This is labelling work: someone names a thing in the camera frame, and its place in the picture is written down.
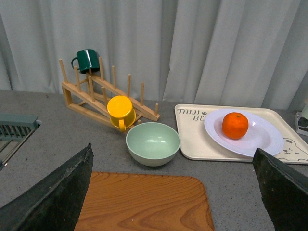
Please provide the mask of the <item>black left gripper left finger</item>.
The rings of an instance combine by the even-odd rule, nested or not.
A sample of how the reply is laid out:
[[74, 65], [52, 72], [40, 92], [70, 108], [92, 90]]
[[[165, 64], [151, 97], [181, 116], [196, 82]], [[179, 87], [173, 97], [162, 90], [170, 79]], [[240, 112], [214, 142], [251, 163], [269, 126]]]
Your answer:
[[0, 209], [2, 231], [72, 231], [90, 184], [91, 144]]

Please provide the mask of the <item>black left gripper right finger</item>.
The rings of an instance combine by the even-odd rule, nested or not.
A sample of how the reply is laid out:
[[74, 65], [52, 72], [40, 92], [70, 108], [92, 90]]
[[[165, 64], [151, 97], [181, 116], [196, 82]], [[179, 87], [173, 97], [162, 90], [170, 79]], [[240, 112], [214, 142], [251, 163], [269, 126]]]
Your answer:
[[257, 148], [253, 166], [262, 201], [277, 231], [308, 229], [308, 178]]

